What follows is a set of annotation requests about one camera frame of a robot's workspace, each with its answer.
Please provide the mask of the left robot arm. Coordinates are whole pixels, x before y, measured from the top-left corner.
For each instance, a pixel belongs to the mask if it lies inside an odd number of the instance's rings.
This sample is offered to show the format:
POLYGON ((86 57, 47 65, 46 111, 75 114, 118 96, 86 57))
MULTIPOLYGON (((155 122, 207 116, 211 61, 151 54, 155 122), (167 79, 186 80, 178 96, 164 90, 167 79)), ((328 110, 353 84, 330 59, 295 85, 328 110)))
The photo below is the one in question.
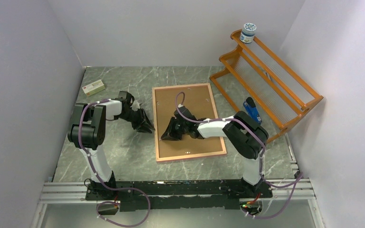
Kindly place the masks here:
POLYGON ((84 155, 91 172, 91 186, 106 200, 117 193, 116 180, 107 162, 102 146, 106 122, 125 120, 138 133, 152 133, 155 128, 134 96, 120 91, 114 99, 108 98, 90 104, 76 103, 70 118, 67 138, 84 155))

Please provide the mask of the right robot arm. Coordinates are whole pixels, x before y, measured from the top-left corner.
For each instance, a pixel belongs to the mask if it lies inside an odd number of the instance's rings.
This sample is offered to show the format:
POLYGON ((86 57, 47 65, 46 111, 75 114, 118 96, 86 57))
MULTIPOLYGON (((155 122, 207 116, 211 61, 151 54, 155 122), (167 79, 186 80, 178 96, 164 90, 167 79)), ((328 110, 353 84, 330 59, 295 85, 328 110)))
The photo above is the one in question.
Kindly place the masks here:
POLYGON ((269 138, 267 131, 243 111, 227 118, 196 119, 183 105, 178 105, 165 132, 163 141, 180 141, 184 135, 193 139, 227 138, 244 158, 242 191, 248 197, 260 192, 262 179, 261 159, 269 138))

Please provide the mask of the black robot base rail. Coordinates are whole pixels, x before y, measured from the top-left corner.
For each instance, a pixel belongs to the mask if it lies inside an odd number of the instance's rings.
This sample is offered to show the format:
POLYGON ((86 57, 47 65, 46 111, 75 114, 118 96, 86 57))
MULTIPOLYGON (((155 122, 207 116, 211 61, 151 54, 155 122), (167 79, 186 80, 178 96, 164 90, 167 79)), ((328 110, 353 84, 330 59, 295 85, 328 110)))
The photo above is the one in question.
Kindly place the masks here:
POLYGON ((121 212, 141 209, 238 209, 246 200, 272 198, 269 185, 252 186, 243 179, 116 181, 114 191, 87 185, 87 201, 117 201, 121 212))

